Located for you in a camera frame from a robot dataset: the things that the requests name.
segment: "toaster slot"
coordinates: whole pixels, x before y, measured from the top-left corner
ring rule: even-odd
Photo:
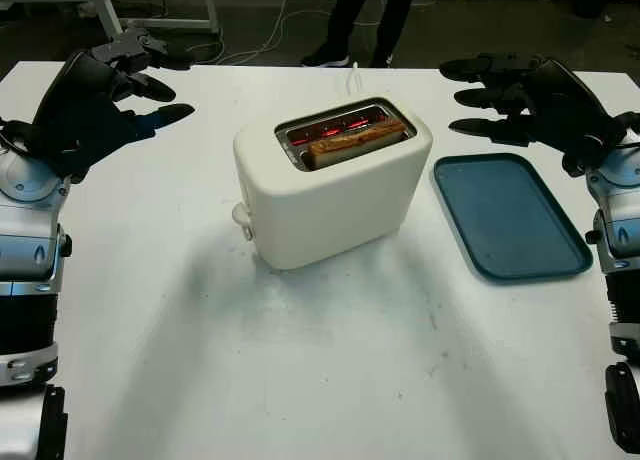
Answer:
[[[370,99],[280,125],[275,130],[296,168],[314,171],[413,137],[415,128],[384,99]]]

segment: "dark floor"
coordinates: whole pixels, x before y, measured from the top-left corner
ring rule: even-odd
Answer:
[[[216,0],[224,30],[226,55],[260,49],[271,36],[283,0]],[[551,55],[576,70],[629,73],[640,85],[640,6],[612,3],[606,17],[585,20],[571,13],[569,0],[415,0],[394,57],[399,68],[433,68],[444,60],[482,51],[515,51]],[[170,16],[204,16],[202,0],[167,0]],[[281,42],[247,65],[294,66],[322,41],[332,0],[288,0]],[[121,16],[158,15],[161,0],[114,0]],[[19,60],[63,60],[77,48],[104,42],[96,19],[79,19],[73,6],[14,6],[0,16],[0,78]],[[380,18],[380,0],[369,0],[360,21]],[[276,32],[274,41],[279,38]],[[211,36],[158,31],[197,48],[200,60],[215,58],[220,45]],[[352,56],[366,64],[375,46],[375,26],[359,26],[352,37]]]

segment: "shoe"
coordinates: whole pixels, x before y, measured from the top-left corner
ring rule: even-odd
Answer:
[[[380,53],[374,53],[373,59],[369,64],[369,68],[391,68],[391,61],[393,55],[383,55]]]
[[[345,67],[349,64],[347,49],[336,48],[324,43],[314,54],[306,56],[300,62],[303,67]]]

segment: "bread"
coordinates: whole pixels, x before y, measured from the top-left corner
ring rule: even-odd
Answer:
[[[313,170],[318,170],[359,157],[399,142],[404,132],[405,126],[401,121],[389,119],[358,133],[345,133],[318,140],[309,145],[309,163]]]

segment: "plastic tray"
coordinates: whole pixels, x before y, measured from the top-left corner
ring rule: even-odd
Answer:
[[[476,268],[492,280],[576,275],[591,251],[533,166],[499,153],[445,157],[434,169]]]

